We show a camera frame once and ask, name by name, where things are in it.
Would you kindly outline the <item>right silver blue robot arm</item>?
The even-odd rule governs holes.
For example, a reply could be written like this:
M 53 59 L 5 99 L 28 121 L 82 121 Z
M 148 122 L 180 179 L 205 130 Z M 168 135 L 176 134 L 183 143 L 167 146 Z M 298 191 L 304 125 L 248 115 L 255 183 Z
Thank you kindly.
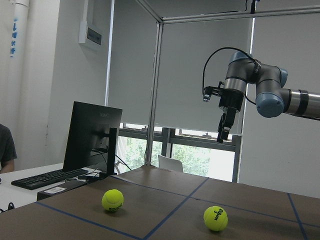
M 285 88 L 287 77 L 287 71 L 278 66 L 261 63 L 246 52 L 235 52 L 228 64 L 225 81 L 216 89 L 222 109 L 217 142 L 228 138 L 236 113 L 241 111 L 248 84 L 255 85 L 255 106 L 261 116 L 275 118 L 285 113 L 319 120 L 319 93 Z

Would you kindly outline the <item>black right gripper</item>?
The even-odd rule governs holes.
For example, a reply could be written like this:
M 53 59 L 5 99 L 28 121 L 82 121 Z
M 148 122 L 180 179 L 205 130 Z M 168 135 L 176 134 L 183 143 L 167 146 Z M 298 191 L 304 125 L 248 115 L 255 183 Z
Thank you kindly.
M 237 89 L 226 88 L 219 91 L 218 107 L 223 110 L 218 125 L 217 142 L 222 144 L 228 139 L 230 130 L 235 122 L 236 113 L 241 111 L 244 93 Z

